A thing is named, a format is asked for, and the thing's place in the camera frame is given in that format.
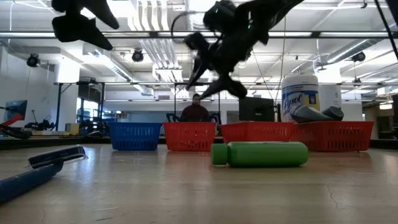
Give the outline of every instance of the plastic basket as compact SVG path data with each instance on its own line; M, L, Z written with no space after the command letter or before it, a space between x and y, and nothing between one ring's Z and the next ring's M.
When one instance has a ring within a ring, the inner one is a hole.
M242 122L221 125L225 143L234 141L289 141L293 123Z
M372 121L319 121L295 124L292 141L302 142L313 151L366 151L369 149L372 128Z
M164 123L167 148L171 151L210 151L214 143L213 122Z
M161 123L109 123L112 147L124 151L154 151Z

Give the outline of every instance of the blue basket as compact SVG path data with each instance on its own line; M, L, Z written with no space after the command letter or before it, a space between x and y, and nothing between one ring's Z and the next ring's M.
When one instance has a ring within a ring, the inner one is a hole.
M116 150L154 151L162 123L109 123L112 147Z

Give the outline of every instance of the ceiling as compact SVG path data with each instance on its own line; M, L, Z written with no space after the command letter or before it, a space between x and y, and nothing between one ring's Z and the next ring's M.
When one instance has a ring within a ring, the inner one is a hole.
M167 23L170 27L173 19L182 11L186 10L188 3L193 7L190 1L196 0L169 0L167 1ZM115 15L118 16L120 24L120 31L132 31L129 26L129 18L134 18L134 14L128 11L130 0L108 1L109 5ZM366 9L355 8L363 4L363 0L305 0L299 4L295 9L291 10L285 21L281 21L273 30L277 31L380 31L383 30L382 21L377 9L374 7L373 1L368 1L369 6ZM142 1L139 3L139 13L142 14ZM149 11L152 3L149 0ZM214 1L201 1L202 6L207 7L214 4ZM387 20L392 24L391 12L386 8L385 1L381 1L384 6L383 11ZM54 13L50 6L50 1L0 1L0 29L2 31L9 31L10 26L12 31L52 31L51 20L58 16ZM197 11L205 11L206 9L198 8L192 9ZM148 21L151 22L152 16L148 16ZM190 30L190 21L187 18L178 20L175 30ZM110 27L97 20L97 26L101 31L110 31ZM315 60L320 55L328 55L343 48L345 45L354 41L353 39L270 39L267 46L256 44L254 53L247 60L244 67L236 67L233 76L239 78L242 82L255 82L265 80L270 82L278 82L280 76L289 74L292 70L306 62L306 60ZM152 76L153 62L146 52L146 48L142 45L142 41L138 39L110 39L114 45L114 50L111 52L111 59L116 61L127 71L135 80L142 82L158 82ZM175 56L178 64L182 69L182 78L188 79L190 76L190 69L192 67L191 52L182 44L171 43L174 48ZM29 47L36 50L40 47L55 47L60 48L64 55L73 57L74 60L82 64L81 76L94 77L97 80L104 80L107 82L114 82L115 74L104 65L99 63L92 63L87 61L82 48L83 42L61 43L56 39L12 39L12 48L20 55L27 56ZM142 62L133 62L131 59L134 49L144 49L144 60ZM364 62L354 65L352 62L345 62L344 60L338 64L341 72L341 78L344 82L354 80L354 76L360 76L367 73L376 72L384 67L397 63L394 53L391 52L392 47L389 40L383 40L380 43L370 46L364 53L366 60ZM59 55L46 55L45 60L50 63L59 63ZM313 73L313 68L310 67L309 72ZM379 82L387 78L397 76L395 70L384 72L368 78L367 82ZM120 87L120 90L126 90L127 87Z

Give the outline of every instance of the wooden table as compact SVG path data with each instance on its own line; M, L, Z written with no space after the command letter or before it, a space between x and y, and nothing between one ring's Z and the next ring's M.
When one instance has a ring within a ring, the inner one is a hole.
M0 151L0 178L51 148ZM398 152L311 153L303 167L214 168L206 152L87 145L50 182L0 205L0 223L398 222Z

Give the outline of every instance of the green bottle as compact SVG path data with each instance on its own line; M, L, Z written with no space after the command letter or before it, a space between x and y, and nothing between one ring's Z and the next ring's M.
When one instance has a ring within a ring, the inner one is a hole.
M211 163L231 167L293 167L308 161L301 142L230 142L211 146Z

